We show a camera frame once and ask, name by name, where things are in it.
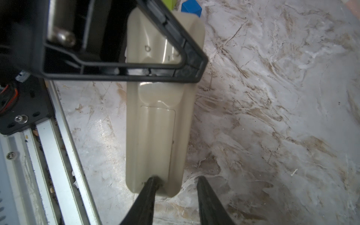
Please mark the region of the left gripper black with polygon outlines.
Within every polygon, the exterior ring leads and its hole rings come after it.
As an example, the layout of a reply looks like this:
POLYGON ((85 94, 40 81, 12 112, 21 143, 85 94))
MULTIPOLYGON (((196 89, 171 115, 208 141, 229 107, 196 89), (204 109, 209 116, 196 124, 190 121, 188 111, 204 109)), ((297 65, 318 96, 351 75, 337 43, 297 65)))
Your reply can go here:
POLYGON ((56 43, 56 1, 1 1, 1 78, 20 70, 45 79, 45 48, 56 43))

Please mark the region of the white remote control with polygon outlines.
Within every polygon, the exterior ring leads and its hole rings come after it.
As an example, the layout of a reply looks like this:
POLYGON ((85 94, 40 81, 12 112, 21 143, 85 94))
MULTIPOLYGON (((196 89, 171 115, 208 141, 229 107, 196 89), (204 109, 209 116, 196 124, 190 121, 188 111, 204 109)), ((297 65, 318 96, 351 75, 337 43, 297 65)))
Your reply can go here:
MULTIPOLYGON (((135 8, 127 22, 128 63, 175 64, 175 48, 149 18, 135 8)), ((197 85, 175 82, 127 83, 126 185, 141 192, 160 178, 157 195, 179 193, 194 114, 197 85)))

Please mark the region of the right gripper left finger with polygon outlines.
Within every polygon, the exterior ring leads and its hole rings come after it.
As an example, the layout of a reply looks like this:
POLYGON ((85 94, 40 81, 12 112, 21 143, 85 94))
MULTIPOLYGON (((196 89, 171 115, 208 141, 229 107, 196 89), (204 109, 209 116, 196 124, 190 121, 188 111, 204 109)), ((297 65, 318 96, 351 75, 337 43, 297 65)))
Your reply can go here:
POLYGON ((160 178, 149 178, 120 225, 152 225, 155 196, 160 186, 160 178))

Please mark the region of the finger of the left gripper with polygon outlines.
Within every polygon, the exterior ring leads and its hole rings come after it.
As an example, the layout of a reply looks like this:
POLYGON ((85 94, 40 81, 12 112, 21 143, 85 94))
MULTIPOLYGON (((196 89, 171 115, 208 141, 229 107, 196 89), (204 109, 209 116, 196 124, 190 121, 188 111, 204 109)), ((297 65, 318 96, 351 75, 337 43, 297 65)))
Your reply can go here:
POLYGON ((197 83, 208 63, 162 1, 34 1, 33 34, 52 80, 197 83))

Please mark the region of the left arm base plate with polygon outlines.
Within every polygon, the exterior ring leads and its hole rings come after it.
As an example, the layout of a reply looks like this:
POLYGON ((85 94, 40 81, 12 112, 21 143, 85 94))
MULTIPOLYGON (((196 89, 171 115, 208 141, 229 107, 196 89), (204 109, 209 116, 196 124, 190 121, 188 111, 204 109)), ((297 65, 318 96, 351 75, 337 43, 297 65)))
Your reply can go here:
POLYGON ((12 135, 54 116, 44 79, 13 81, 1 92, 1 134, 12 135))

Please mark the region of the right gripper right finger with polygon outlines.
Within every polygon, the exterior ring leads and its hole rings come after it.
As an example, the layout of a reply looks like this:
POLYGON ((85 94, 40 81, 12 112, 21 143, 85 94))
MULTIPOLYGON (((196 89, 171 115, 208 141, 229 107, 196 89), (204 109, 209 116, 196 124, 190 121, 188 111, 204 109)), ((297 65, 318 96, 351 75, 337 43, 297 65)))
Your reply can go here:
POLYGON ((204 176, 198 177, 197 193, 201 225, 235 224, 204 176))

